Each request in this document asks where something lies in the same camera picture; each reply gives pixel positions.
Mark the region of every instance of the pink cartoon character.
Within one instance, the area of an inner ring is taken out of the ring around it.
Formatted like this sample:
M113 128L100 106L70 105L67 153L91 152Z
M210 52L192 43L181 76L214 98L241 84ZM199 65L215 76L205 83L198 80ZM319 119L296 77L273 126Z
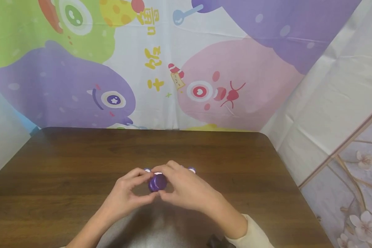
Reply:
M181 69L168 68L184 113L250 131L262 129L304 76L250 37L210 45Z

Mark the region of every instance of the red cheek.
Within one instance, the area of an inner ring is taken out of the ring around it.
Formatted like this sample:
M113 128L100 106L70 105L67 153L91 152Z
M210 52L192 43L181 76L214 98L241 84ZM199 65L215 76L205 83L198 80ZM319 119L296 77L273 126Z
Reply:
M212 75L212 80L213 80L214 82L216 82L216 81L219 80L219 77L220 77L220 73L219 73L219 71L215 71L215 72L213 73L213 75Z

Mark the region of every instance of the floral wallpaper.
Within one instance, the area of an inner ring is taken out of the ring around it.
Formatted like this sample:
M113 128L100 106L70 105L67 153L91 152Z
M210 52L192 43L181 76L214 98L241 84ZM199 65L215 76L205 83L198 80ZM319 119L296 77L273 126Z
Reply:
M301 191L334 247L372 248L372 124Z

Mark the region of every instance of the sleeve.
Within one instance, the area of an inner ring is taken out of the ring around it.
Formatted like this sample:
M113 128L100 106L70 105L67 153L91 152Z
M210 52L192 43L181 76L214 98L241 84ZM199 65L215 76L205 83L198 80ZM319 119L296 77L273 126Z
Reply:
M236 248L274 248L259 225L248 215L243 214L243 216L248 221L247 234L239 239L230 239L228 237L226 239L235 245Z

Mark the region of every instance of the chinese character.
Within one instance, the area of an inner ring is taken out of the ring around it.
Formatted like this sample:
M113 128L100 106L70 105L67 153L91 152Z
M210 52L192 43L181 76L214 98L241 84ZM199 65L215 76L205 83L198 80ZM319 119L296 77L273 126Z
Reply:
M160 20L159 10L153 8L145 8L143 12L136 16L141 25L149 24L153 25L147 28L148 35L155 35L156 28L154 27L155 23Z
M155 79L154 83L152 83L150 79L147 81L147 86L149 87L149 89L151 89L152 86L155 86L157 92L160 91L160 87L163 85L164 85L164 81L160 81L158 78Z
M149 62L145 63L146 67L149 67L150 69L154 70L156 68L156 66L159 66L159 65L162 64L162 61L158 57L158 55L161 54L160 49L161 49L160 46L154 47L153 48L153 54L151 54L148 49L145 49L146 58L149 59Z
M147 35L155 35L156 27L147 27Z

